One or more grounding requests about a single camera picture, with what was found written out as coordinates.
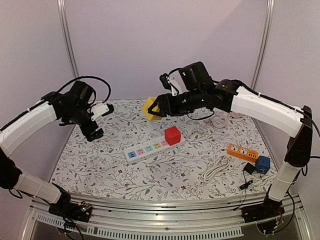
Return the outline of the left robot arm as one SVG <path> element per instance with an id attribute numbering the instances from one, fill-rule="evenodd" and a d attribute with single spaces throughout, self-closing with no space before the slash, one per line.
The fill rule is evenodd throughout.
<path id="1" fill-rule="evenodd" d="M 113 112 L 106 102 L 90 103 L 95 90 L 87 83 L 75 80 L 65 93 L 53 91 L 43 96 L 34 106 L 28 108 L 0 130 L 0 186 L 55 204 L 63 216 L 74 213 L 74 205 L 62 198 L 63 192 L 57 186 L 19 169 L 10 156 L 29 137 L 43 127 L 61 120 L 62 126 L 78 125 L 85 138 L 92 142 L 103 136 L 104 131 L 96 120 Z"/>

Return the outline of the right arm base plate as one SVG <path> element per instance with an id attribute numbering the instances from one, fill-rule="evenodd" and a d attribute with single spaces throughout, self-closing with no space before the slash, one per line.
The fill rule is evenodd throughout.
<path id="1" fill-rule="evenodd" d="M 277 209 L 263 203 L 245 206 L 241 208 L 241 216 L 245 223 L 251 223 L 280 216 L 285 213 L 284 207 L 279 206 Z"/>

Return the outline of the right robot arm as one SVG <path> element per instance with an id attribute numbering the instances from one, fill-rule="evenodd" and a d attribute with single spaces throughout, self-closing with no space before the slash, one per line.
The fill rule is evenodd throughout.
<path id="1" fill-rule="evenodd" d="M 314 129 L 311 109 L 308 106 L 294 107 L 257 93 L 240 80 L 214 81 L 201 61 L 177 68 L 177 71 L 187 91 L 182 92 L 173 85 L 169 74 L 161 75 L 159 79 L 164 88 L 176 90 L 176 93 L 159 95 L 148 107 L 149 114 L 175 117 L 200 108 L 210 111 L 217 108 L 252 117 L 289 136 L 287 152 L 275 180 L 263 203 L 252 209 L 262 218 L 269 218 L 279 210 L 286 192 L 310 161 Z"/>

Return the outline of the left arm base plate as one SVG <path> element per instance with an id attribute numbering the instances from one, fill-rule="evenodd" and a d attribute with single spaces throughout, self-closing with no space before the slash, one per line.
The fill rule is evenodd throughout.
<path id="1" fill-rule="evenodd" d="M 67 201 L 51 203 L 48 212 L 56 216 L 88 223 L 91 218 L 92 210 L 93 206 L 85 201 L 78 203 Z"/>

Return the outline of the red cube socket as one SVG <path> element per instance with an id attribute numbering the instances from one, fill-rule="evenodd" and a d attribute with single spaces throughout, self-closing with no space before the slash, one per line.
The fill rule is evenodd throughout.
<path id="1" fill-rule="evenodd" d="M 176 145 L 181 142 L 181 132 L 176 126 L 164 130 L 165 141 L 170 145 Z"/>

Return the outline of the white multicolour power strip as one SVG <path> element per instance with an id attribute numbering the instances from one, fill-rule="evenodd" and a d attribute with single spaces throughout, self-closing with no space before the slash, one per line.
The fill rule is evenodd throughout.
<path id="1" fill-rule="evenodd" d="M 179 143 L 169 145 L 165 140 L 165 137 L 158 137 L 148 140 L 144 143 L 136 144 L 130 146 L 123 150 L 125 159 L 128 164 L 134 164 L 140 161 L 147 160 L 148 158 L 157 156 L 161 153 L 167 152 L 174 149 L 180 145 L 183 145 L 186 142 L 186 139 L 181 136 Z"/>

